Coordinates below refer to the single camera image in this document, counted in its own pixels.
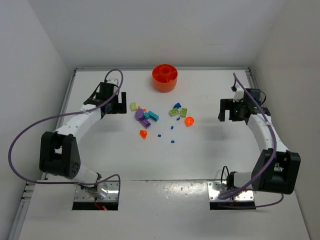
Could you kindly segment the green square lego brick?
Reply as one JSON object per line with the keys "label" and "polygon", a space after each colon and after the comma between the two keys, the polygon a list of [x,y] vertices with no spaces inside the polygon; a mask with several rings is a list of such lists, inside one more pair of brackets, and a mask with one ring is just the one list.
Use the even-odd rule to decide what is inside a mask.
{"label": "green square lego brick", "polygon": [[129,107],[132,112],[135,112],[138,109],[136,102],[131,102]]}

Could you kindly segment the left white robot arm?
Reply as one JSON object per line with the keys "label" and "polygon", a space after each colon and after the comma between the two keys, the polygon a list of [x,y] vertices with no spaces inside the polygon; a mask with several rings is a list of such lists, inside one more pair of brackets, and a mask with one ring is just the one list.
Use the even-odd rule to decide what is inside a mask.
{"label": "left white robot arm", "polygon": [[79,113],[54,132],[41,137],[39,169],[46,174],[64,177],[74,183],[93,188],[101,175],[85,167],[80,158],[78,143],[89,129],[105,115],[127,113],[127,93],[119,86],[100,82],[84,101]]}

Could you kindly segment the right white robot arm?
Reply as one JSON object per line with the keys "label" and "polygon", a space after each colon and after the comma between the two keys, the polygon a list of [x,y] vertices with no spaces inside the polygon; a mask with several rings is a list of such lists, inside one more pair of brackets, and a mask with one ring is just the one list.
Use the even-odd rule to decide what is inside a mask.
{"label": "right white robot arm", "polygon": [[221,99],[218,119],[223,122],[229,111],[229,120],[244,121],[254,135],[260,156],[252,172],[231,172],[227,177],[226,195],[250,187],[254,191],[290,195],[295,188],[301,157],[290,151],[278,136],[271,113],[249,97],[236,102]]}

